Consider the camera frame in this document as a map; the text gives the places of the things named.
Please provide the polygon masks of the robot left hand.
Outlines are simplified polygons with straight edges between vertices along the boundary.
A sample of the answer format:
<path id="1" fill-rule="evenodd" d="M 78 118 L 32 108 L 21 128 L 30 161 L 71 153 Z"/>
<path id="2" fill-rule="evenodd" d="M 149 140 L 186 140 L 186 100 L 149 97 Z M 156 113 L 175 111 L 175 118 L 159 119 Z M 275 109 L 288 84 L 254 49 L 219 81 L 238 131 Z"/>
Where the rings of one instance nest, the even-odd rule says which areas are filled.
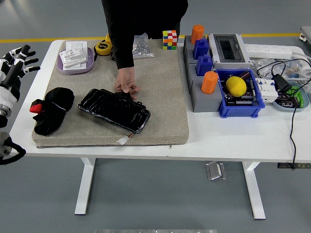
<path id="1" fill-rule="evenodd" d="M 0 59 L 0 97 L 7 98 L 16 103 L 20 98 L 21 78 L 32 71 L 39 71 L 40 67 L 31 67 L 30 64 L 38 62 L 34 56 L 35 51 L 30 51 L 29 45 L 24 45 L 7 52 Z"/>

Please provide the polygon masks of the person's right hand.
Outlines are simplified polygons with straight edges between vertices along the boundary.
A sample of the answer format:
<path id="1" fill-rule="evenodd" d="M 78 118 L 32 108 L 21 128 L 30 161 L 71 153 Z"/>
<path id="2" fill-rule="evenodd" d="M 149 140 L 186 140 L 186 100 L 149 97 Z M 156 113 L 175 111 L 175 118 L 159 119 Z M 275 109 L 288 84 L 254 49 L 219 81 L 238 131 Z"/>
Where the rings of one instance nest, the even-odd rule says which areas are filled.
<path id="1" fill-rule="evenodd" d="M 136 93 L 140 88 L 136 86 L 134 67 L 121 68 L 118 70 L 114 89 L 116 92 L 129 93 L 132 99 L 137 99 Z"/>

